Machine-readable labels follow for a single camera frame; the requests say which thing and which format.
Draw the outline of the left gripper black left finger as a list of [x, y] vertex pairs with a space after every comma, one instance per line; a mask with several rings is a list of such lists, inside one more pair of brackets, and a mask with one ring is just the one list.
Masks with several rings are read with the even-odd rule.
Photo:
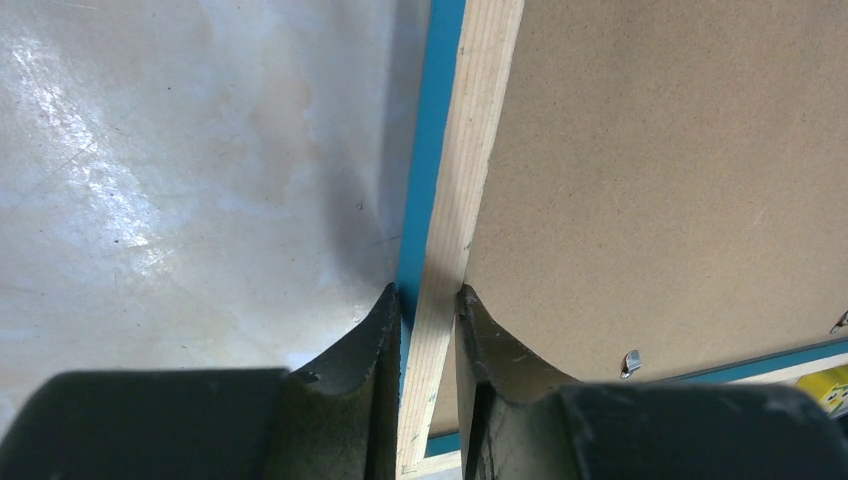
[[74, 371], [25, 403], [5, 479], [391, 479], [401, 309], [387, 285], [302, 367]]

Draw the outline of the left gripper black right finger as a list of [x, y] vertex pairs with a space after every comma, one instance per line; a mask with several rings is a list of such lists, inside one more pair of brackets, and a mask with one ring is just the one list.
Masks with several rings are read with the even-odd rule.
[[456, 297], [467, 479], [843, 479], [847, 439], [783, 385], [587, 383]]

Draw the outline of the brown cardboard backing board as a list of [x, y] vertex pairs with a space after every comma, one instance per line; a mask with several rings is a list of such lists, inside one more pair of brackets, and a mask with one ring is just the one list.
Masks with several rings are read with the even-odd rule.
[[527, 2], [466, 280], [584, 381], [845, 337], [846, 3]]

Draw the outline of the wooden picture frame blue edges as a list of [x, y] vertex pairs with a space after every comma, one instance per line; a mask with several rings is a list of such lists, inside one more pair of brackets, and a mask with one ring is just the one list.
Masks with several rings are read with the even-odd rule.
[[[398, 443], [398, 475], [402, 479], [453, 467], [459, 467], [464, 477], [457, 392], [456, 297], [463, 286], [472, 287], [466, 280], [470, 246], [527, 2], [437, 1], [432, 6], [422, 110], [439, 114], [444, 139], [438, 148], [440, 165], [421, 274], [413, 277], [402, 271], [398, 276], [416, 299]], [[842, 365], [847, 366], [847, 334], [648, 381], [634, 377], [642, 366], [637, 351], [624, 356], [620, 376], [613, 381], [584, 381], [558, 369], [587, 383], [783, 385], [806, 394], [795, 387], [801, 376]], [[832, 418], [822, 411], [839, 425], [847, 439], [847, 414]]]

